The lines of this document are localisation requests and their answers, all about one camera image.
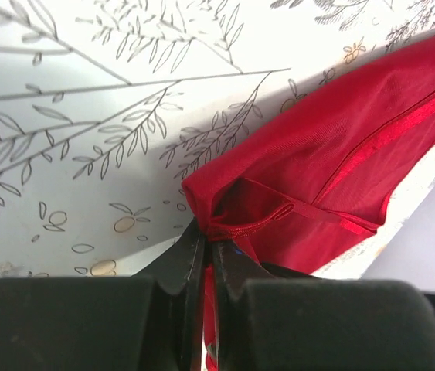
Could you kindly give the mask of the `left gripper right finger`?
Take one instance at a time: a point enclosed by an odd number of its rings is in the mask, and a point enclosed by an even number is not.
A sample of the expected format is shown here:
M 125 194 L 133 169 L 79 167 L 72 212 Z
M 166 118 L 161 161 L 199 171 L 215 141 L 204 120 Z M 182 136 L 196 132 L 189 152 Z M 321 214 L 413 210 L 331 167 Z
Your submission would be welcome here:
M 330 280 L 211 246 L 220 370 L 435 370 L 435 294 Z

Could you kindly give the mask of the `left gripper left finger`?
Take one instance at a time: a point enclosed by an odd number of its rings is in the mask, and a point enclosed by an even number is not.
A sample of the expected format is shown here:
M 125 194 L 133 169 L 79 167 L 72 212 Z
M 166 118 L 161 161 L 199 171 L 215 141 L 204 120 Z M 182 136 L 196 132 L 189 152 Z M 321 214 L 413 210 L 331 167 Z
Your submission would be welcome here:
M 0 370 L 198 370 L 205 237 L 130 277 L 0 278 Z

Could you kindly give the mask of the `red cloth napkin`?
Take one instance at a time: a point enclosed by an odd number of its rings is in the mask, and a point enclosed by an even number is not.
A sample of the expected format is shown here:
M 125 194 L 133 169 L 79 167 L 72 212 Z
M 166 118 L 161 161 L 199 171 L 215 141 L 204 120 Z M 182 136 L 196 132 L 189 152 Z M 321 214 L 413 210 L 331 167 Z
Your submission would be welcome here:
M 211 246 L 314 272 L 373 237 L 391 195 L 435 145 L 435 36 L 300 100 L 182 183 Z M 206 270 L 206 366 L 216 366 L 215 287 Z

